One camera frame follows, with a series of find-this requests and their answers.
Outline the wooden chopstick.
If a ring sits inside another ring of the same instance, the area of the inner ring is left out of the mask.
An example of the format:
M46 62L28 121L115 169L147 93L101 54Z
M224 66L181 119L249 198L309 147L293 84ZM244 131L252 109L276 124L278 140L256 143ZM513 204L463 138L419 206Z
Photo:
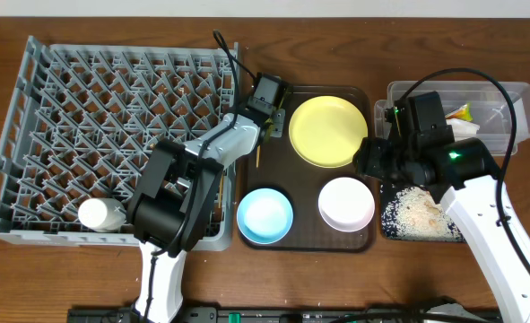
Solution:
M224 189L224 173L222 173L222 175L221 175L220 185L219 185L219 195L218 195L218 207L219 207L219 209L222 209L223 189Z
M261 146L257 146L256 147L256 168L258 169L259 168L259 163L260 163L260 153L261 153Z

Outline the pink rice bowl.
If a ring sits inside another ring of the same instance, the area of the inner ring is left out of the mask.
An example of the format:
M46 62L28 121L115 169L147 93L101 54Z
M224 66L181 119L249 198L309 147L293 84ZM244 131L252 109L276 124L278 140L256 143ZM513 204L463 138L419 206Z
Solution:
M327 182L320 190L317 206L325 223L341 232L355 232L367 227L376 208L370 189L350 177Z

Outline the white paper napkin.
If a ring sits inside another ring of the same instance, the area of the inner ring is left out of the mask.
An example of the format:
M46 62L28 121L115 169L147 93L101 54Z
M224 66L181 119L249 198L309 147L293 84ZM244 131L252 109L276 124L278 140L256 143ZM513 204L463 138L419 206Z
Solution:
M454 138L456 141L476 137L480 129L480 127L473 122L464 121L457 118L448 119L447 124L452 126Z

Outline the yellow green wrapper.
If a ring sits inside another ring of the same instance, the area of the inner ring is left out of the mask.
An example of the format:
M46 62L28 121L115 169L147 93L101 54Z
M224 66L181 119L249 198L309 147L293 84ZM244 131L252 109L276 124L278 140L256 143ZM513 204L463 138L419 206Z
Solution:
M466 121L466 122L472 122L473 121L473 117L472 117L472 114L470 112L470 107L471 107L471 104L470 103L466 103L466 104L460 106L459 108L448 112L445 115L445 119L454 119L455 118L455 119L463 120L463 121Z

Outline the light blue cup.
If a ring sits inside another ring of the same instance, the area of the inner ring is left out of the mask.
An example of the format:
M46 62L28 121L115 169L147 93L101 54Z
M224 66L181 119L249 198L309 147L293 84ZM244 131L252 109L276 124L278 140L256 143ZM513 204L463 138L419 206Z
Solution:
M77 214L82 225L97 232L117 231L126 222L125 208L114 198L87 199Z

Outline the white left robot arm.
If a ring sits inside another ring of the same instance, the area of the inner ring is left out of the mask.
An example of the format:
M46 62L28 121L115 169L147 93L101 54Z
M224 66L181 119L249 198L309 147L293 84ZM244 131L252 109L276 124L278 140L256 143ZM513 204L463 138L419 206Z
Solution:
M126 212L143 258L134 322L176 317L185 259L205 236L222 174L272 135L282 105L281 99L251 96L200 137L155 145Z

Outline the clear plastic waste bin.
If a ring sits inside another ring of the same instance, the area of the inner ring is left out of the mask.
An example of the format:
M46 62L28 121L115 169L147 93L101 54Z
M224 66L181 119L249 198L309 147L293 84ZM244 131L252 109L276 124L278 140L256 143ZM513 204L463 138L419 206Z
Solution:
M385 121L385 110L390 108L411 86L412 81L394 81L387 87L387 98L374 106L375 136L386 138L390 124ZM514 104L517 117L515 143L530 139L530 84L503 82L501 84ZM445 112L470 103L473 122L480 127L477 137L494 156L502 156L508 147L511 116L508 104L499 90L487 81L426 81L411 95L437 92Z

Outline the yellow round plate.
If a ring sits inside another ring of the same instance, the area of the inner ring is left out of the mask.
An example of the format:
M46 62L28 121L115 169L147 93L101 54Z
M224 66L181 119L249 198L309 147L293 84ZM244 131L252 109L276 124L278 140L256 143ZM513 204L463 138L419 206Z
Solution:
M289 124L294 151L304 161L321 168L350 164L368 137L368 124L361 111L335 96L304 101L293 112Z

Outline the dark brown serving tray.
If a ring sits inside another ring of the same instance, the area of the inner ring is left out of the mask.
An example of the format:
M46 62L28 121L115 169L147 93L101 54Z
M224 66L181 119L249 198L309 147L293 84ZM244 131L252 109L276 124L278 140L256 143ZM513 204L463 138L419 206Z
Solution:
M245 244L253 249L307 252L361 253L367 250L376 238L376 224L356 232L341 232L331 228L322 219L317 206L321 188L330 180L352 177L362 181L375 193L375 181L356 174L353 165L341 168L320 168L304 161L294 151L288 126L295 109L304 101L317 96L336 96L355 105L365 118L370 116L369 99L366 94L351 86L296 85L292 94L282 105L286 112L281 138L272 138L261 146L259 168L256 168L256 153L239 160L243 170L238 174L244 179L244 192L258 188L273 188L291 201L294 220L288 234L270 245L256 245L247 239Z

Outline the light blue bowl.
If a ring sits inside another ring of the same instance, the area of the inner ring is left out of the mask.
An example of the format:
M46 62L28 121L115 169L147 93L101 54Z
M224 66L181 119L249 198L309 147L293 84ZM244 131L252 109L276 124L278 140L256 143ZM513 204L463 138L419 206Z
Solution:
M289 198L272 188L258 188L247 193L237 209L240 234L256 245L270 245L290 231L294 212Z

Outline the grey plastic dish rack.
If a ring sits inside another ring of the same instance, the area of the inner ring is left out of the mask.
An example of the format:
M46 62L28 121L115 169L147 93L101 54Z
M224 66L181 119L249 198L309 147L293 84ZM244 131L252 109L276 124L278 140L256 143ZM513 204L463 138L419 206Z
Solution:
M90 197L127 203L152 148L182 144L227 112L242 71L220 49L44 45L29 38L0 138L0 240L134 247L99 233Z

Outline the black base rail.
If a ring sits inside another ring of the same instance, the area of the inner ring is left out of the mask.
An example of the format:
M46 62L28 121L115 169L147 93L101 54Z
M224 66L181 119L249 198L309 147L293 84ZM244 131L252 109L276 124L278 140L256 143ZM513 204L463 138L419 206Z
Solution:
M455 300L439 297L431 301L416 303L412 306L377 304L367 309L242 309L220 308L218 306L190 307L179 310L174 322L186 323L274 323L274 322L333 322L337 319L362 314L375 314L375 322L388 322L387 313L398 313L398 322L415 322L415 314L445 314L455 317L479 320L483 322L501 322L503 318L498 310L466 310ZM139 320L135 307L124 308L73 308L67 312L67 323L130 323Z

